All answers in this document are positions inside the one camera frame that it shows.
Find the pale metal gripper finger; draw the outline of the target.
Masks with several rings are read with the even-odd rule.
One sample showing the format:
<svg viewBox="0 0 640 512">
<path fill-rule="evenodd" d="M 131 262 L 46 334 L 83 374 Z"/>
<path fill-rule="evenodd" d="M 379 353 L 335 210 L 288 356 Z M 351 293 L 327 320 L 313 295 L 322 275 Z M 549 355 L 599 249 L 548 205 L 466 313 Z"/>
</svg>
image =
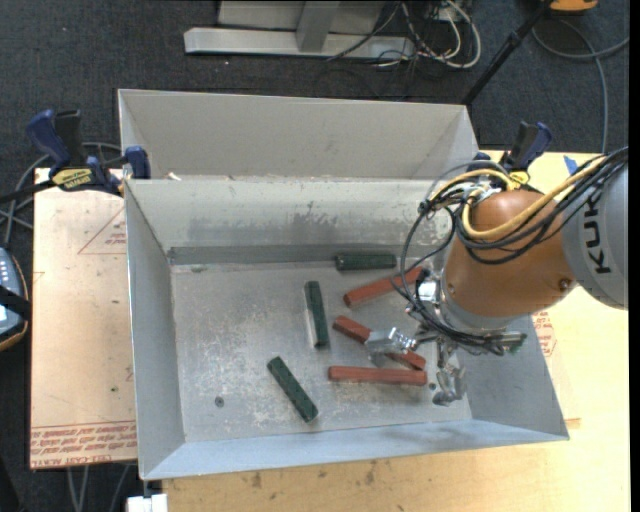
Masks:
<svg viewBox="0 0 640 512">
<path fill-rule="evenodd" d="M 391 327 L 373 331 L 365 340 L 365 346 L 370 354 L 406 355 L 417 349 L 418 341 Z"/>
<path fill-rule="evenodd" d="M 445 363 L 436 372 L 436 380 L 438 390 L 432 398 L 434 405 L 448 406 L 452 402 L 464 398 L 467 389 L 465 367 L 456 367 Z"/>
</svg>

